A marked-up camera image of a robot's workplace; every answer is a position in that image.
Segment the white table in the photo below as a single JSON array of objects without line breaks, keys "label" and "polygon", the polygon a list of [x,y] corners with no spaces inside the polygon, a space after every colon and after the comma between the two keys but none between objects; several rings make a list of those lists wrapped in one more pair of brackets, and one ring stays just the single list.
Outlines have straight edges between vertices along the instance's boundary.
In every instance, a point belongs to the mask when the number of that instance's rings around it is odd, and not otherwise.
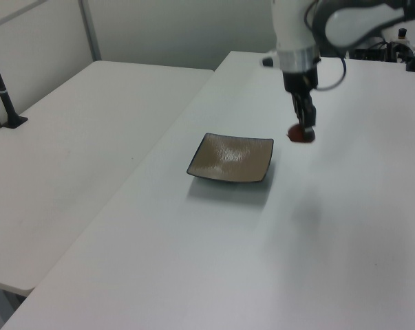
[{"label": "white table", "polygon": [[[298,145],[261,57],[222,63],[4,330],[415,329],[415,74],[348,61]],[[188,176],[206,132],[274,138],[266,181]]]},{"label": "white table", "polygon": [[39,284],[212,73],[95,62],[0,130],[0,288]]}]

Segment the square plate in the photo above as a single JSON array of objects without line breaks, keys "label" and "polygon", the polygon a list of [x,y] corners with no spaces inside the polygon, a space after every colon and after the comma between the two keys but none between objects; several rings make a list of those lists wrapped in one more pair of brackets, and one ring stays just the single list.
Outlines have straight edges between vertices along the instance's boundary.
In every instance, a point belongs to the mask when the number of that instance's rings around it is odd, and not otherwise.
[{"label": "square plate", "polygon": [[261,182],[270,167],[273,144],[273,139],[207,133],[187,174],[224,182]]}]

